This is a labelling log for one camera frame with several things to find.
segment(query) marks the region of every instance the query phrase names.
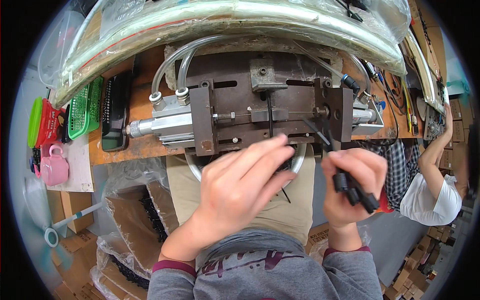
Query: white shirt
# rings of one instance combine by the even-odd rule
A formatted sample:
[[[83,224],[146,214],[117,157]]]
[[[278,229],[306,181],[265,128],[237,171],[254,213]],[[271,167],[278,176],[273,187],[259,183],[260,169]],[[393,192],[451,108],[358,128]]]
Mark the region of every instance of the white shirt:
[[[454,176],[445,175],[435,203],[427,182],[423,175],[418,173],[400,202],[400,213],[427,226],[450,224],[462,207],[462,198],[455,188],[455,182]]]

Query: maroon cuff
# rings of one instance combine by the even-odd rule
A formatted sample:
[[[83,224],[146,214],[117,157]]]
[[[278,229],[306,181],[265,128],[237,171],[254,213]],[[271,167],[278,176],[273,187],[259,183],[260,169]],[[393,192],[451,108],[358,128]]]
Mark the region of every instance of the maroon cuff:
[[[363,247],[358,248],[354,251],[368,251],[368,252],[370,252],[370,248],[368,246],[363,246]],[[327,257],[327,255],[329,255],[331,253],[334,253],[334,252],[343,252],[343,251],[338,251],[338,250],[335,250],[333,248],[328,248],[327,250],[325,250],[324,259],[325,259],[325,257]]]
[[[195,269],[191,265],[187,265],[186,263],[169,261],[169,260],[159,261],[153,265],[152,272],[155,272],[161,269],[182,270],[192,275],[193,277],[197,278],[197,272],[195,272]]]

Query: green lid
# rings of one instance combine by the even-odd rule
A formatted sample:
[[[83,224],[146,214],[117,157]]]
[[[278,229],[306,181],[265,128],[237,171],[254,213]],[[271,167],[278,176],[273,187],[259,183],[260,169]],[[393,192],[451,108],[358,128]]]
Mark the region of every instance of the green lid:
[[[32,111],[30,112],[30,120],[28,121],[28,146],[34,148],[38,138],[38,130],[40,129],[40,120],[42,119],[42,97],[38,97],[33,102]]]

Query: hand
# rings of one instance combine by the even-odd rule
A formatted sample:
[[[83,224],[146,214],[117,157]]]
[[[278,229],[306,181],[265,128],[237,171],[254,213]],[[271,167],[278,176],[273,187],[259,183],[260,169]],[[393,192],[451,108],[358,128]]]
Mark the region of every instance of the hand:
[[[383,157],[361,148],[329,152],[322,160],[322,168],[327,182],[324,214],[330,226],[344,227],[368,218],[362,204],[351,206],[345,193],[337,193],[332,177],[336,168],[341,168],[355,178],[367,193],[373,193],[377,199],[385,182],[387,161]]]
[[[453,132],[452,108],[448,103],[444,103],[445,108],[445,128],[449,132]]]
[[[296,177],[289,171],[272,177],[294,153],[286,146],[287,140],[282,134],[252,144],[203,169],[200,205],[192,217],[197,224],[204,224],[201,234],[207,245],[245,228],[282,186]]]

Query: red container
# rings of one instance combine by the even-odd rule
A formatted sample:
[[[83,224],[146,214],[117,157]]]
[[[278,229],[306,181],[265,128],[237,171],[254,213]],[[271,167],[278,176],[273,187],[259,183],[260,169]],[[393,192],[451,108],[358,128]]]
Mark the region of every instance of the red container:
[[[42,102],[42,118],[40,119],[40,128],[38,130],[35,148],[40,148],[43,144],[55,143],[60,138],[58,136],[58,129],[63,125],[63,121],[61,124],[59,120],[61,111],[54,109],[45,98],[43,98]]]

